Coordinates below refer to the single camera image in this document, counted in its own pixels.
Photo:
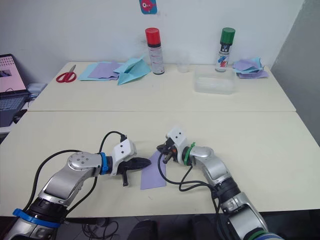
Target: blue cable clip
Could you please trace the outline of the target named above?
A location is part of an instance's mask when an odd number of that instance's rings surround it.
[[[104,175],[109,170],[109,167],[108,167],[108,163],[107,163],[106,154],[104,152],[100,152],[100,155],[102,157],[102,167],[101,167],[100,175]]]
[[[37,224],[37,225],[41,225],[41,226],[53,228],[53,229],[57,229],[58,227],[60,227],[60,223],[51,222],[51,221],[44,221],[44,220],[40,220],[38,218],[29,216],[28,214],[26,214],[24,211],[22,211],[19,208],[16,208],[12,214],[14,216],[19,217],[19,218],[22,218],[23,220],[26,220],[29,223],[33,223],[33,224]]]

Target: sticker on wall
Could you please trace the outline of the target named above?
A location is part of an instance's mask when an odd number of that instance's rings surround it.
[[[157,3],[156,0],[139,0],[141,12],[143,14],[156,14]]]

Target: scissors handle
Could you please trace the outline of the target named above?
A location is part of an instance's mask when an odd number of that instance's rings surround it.
[[[65,72],[59,75],[56,78],[56,81],[58,83],[71,83],[77,78],[77,75],[72,71],[72,72]]]

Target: plastic box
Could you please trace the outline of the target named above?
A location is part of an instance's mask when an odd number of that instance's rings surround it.
[[[232,94],[236,90],[236,73],[232,68],[224,72],[215,66],[197,66],[194,71],[194,90],[200,93]]]

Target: laptop keyboard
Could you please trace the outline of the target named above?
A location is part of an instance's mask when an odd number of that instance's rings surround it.
[[[23,100],[24,97],[0,99],[0,111],[15,110],[17,107],[19,107]]]

